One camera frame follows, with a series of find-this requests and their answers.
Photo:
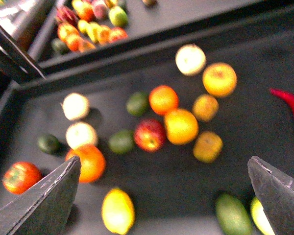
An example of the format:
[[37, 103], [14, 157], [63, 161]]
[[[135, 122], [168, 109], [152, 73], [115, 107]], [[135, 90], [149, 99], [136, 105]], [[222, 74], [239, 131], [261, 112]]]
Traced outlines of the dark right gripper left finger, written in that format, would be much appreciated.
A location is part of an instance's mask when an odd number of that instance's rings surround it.
[[0, 209], [0, 235], [59, 235], [76, 196], [81, 162], [74, 156]]

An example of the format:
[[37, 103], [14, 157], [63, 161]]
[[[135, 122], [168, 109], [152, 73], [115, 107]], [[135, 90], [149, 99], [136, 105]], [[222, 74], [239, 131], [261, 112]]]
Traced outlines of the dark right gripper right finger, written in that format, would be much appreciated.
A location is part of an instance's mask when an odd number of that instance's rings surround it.
[[294, 178], [257, 156], [250, 158], [247, 168], [274, 233], [294, 235]]

